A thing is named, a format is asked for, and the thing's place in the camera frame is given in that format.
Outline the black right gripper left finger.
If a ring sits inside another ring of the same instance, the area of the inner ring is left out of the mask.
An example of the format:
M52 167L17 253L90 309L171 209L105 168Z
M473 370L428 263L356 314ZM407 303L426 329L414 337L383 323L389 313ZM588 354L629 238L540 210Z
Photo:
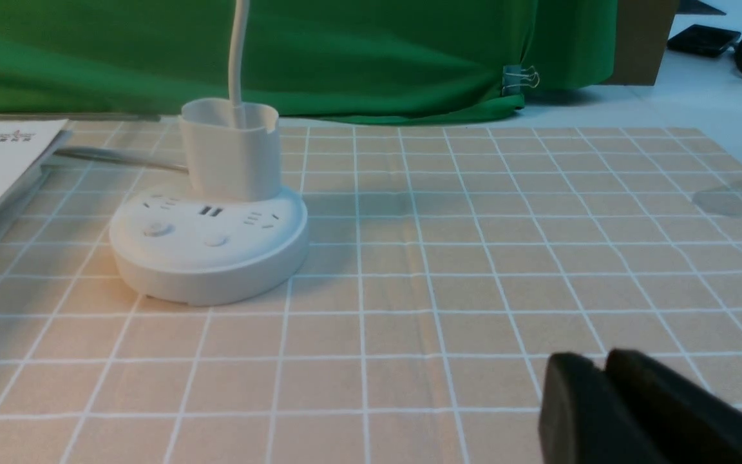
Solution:
M538 435L545 463L666 463L618 391L576 353L547 359Z

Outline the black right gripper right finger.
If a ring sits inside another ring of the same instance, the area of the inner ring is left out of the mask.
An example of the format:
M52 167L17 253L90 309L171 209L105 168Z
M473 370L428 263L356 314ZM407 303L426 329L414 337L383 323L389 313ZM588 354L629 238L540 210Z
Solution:
M605 373L671 463L742 463L742 412L645 355L613 349Z

